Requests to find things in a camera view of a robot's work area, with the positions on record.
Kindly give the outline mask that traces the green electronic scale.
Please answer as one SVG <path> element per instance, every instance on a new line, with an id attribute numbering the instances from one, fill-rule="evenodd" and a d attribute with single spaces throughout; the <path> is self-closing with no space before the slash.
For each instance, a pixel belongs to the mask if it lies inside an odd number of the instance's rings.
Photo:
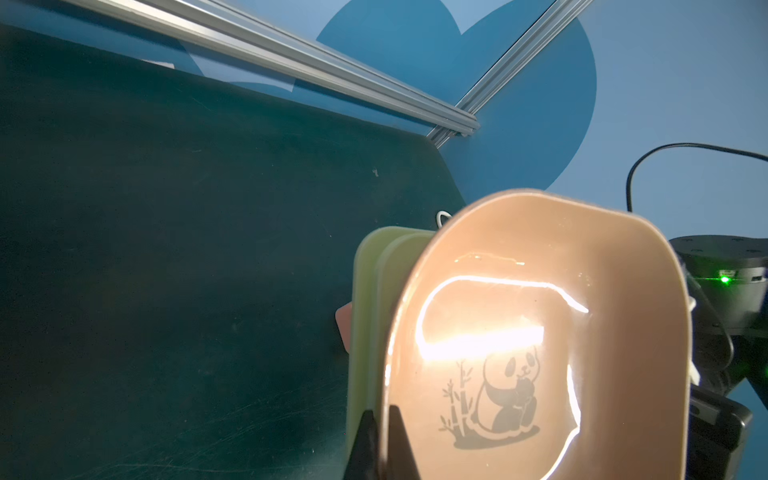
<path id="1" fill-rule="evenodd" d="M 378 418 L 391 325 L 411 271 L 434 237 L 432 230 L 377 229 L 357 248 L 353 266 L 346 433 L 352 452 L 362 415 Z"/>

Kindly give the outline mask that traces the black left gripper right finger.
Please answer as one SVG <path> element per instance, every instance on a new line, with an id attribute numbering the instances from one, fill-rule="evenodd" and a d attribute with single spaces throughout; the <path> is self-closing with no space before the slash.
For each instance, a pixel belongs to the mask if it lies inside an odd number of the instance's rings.
<path id="1" fill-rule="evenodd" d="M 420 480 L 416 460 L 405 423 L 398 406 L 389 407 L 386 478 L 389 480 Z"/>

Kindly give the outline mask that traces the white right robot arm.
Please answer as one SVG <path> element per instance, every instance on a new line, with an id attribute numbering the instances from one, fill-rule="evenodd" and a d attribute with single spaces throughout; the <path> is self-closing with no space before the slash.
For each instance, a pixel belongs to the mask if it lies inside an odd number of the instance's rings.
<path id="1" fill-rule="evenodd" d="M 688 479 L 735 478 L 753 412 L 729 398 L 742 381 L 767 399 L 767 241 L 692 235 L 670 242 L 680 260 L 692 319 Z"/>

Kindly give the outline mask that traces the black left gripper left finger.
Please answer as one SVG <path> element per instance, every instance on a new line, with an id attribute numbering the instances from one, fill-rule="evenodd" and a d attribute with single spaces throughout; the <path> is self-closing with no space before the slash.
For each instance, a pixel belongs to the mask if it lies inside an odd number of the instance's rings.
<path id="1" fill-rule="evenodd" d="M 372 410 L 363 412 L 347 461 L 344 480 L 377 480 L 378 426 Z"/>

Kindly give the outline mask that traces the orange power strip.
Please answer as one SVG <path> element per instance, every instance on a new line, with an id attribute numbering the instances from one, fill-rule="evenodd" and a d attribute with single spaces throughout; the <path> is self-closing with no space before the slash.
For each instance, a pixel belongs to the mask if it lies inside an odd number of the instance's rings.
<path id="1" fill-rule="evenodd" d="M 339 307 L 334 314 L 339 335 L 347 353 L 351 350 L 352 303 Z"/>

